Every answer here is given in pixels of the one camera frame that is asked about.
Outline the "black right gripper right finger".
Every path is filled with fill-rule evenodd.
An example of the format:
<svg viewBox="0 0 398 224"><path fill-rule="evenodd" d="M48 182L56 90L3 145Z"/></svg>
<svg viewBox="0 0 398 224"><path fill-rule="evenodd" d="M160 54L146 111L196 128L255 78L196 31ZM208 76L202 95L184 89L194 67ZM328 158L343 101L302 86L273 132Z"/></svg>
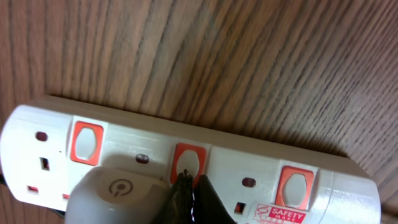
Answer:
<svg viewBox="0 0 398 224"><path fill-rule="evenodd" d="M235 224L206 175L193 189L193 217L198 224Z"/></svg>

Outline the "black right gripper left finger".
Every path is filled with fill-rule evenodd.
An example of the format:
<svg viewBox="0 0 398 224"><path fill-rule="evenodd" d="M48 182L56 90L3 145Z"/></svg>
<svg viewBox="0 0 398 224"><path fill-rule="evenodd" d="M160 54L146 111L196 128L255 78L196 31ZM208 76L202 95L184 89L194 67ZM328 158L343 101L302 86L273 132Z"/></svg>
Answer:
<svg viewBox="0 0 398 224"><path fill-rule="evenodd" d="M188 170L179 173L170 189L161 211L152 221L154 224L193 224L193 177Z"/></svg>

